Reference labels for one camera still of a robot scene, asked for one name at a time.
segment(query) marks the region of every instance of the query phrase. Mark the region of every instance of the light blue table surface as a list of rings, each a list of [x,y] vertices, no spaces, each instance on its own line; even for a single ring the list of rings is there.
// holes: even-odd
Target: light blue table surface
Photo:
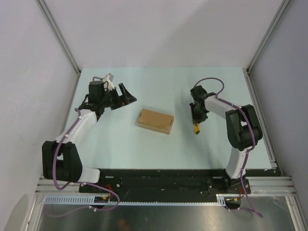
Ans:
[[[128,106],[106,109],[81,144],[77,145],[84,166],[126,169],[215,169],[228,164],[231,145],[226,122],[208,114],[201,132],[194,135],[189,103],[190,89],[205,77],[218,77],[225,83],[221,93],[237,105],[252,104],[240,67],[170,67],[170,68],[85,68],[82,70],[66,128],[76,119],[78,107],[88,93],[93,76],[112,73],[114,85],[124,83],[137,98]],[[215,80],[202,82],[207,92],[217,92]],[[169,135],[137,126],[142,108],[174,116]],[[263,140],[251,152],[247,168],[271,168]]]

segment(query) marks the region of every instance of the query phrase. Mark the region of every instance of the brown box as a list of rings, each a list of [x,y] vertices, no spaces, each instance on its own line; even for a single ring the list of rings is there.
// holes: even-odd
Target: brown box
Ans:
[[[173,124],[174,117],[159,112],[143,109],[138,118],[138,126],[153,131],[169,134]]]

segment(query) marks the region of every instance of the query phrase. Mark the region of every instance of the white wall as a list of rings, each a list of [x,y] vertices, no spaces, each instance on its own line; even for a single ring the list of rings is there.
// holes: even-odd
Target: white wall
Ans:
[[[308,1],[296,0],[252,72],[276,155],[308,217]]]
[[[282,0],[46,0],[80,67],[247,67]]]
[[[31,202],[41,174],[41,146],[59,135],[77,76],[34,0],[1,1],[0,41],[4,230],[13,209],[23,216]],[[7,228],[18,230],[16,217]]]

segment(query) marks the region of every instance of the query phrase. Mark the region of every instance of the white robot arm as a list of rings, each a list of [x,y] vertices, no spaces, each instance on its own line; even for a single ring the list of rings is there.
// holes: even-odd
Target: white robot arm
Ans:
[[[93,77],[93,81],[89,84],[89,94],[79,108],[75,109],[78,112],[77,120],[54,141],[46,141],[43,144],[43,175],[46,179],[98,182],[100,171],[82,165],[76,144],[81,143],[89,129],[100,119],[105,108],[110,107],[111,110],[115,110],[137,100],[122,83],[119,84],[122,92],[119,96],[112,80],[111,74],[107,74],[104,78]]]
[[[226,120],[228,139],[232,148],[229,163],[224,169],[225,177],[230,185],[236,182],[239,183],[241,170],[243,170],[243,175],[245,175],[245,168],[242,168],[247,150],[252,146],[253,139],[255,139],[257,144],[263,136],[253,106],[243,106],[242,111],[244,111],[249,120],[254,137],[251,136],[248,126],[242,125],[242,122],[245,121],[241,113],[231,105],[222,102],[224,100],[220,101],[215,93],[207,93],[202,86],[196,86],[191,89],[191,95],[194,99],[194,103],[191,103],[190,106],[196,134],[200,132],[199,124],[207,119],[206,114],[209,112],[213,112]]]

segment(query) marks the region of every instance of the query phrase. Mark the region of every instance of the metal floor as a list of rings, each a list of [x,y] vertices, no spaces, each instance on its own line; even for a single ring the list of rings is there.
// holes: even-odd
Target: metal floor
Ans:
[[[42,212],[39,231],[294,231],[285,197],[251,198],[264,216],[247,211],[228,212],[220,206],[119,206],[109,212],[82,209],[62,218]],[[51,214],[77,205],[45,205]],[[246,200],[241,207],[249,207]]]

